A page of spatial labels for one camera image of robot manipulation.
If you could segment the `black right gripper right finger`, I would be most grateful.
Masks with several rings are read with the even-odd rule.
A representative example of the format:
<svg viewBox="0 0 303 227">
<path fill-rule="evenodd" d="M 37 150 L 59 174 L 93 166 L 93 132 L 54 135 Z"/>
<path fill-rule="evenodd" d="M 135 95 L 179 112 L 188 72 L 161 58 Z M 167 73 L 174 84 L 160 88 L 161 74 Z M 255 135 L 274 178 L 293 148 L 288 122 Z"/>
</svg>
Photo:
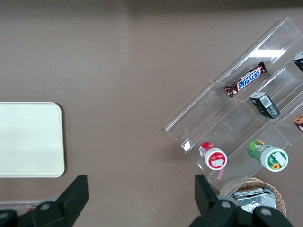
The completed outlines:
<svg viewBox="0 0 303 227">
<path fill-rule="evenodd" d="M 200 212 L 191 227 L 292 227 L 278 210 L 260 206 L 252 213 L 227 199 L 219 199 L 204 175 L 195 176 L 195 200 Z"/>
</svg>

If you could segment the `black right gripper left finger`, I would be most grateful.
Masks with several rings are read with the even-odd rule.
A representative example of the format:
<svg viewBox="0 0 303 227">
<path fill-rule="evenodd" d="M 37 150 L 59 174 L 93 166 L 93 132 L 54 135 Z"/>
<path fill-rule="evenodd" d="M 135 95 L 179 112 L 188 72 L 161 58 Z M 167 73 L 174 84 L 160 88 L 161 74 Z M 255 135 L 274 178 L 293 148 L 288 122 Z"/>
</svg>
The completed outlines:
<svg viewBox="0 0 303 227">
<path fill-rule="evenodd" d="M 89 200 L 88 177 L 79 175 L 56 199 L 39 204 L 21 216 L 12 209 L 0 211 L 2 227 L 72 227 Z"/>
</svg>

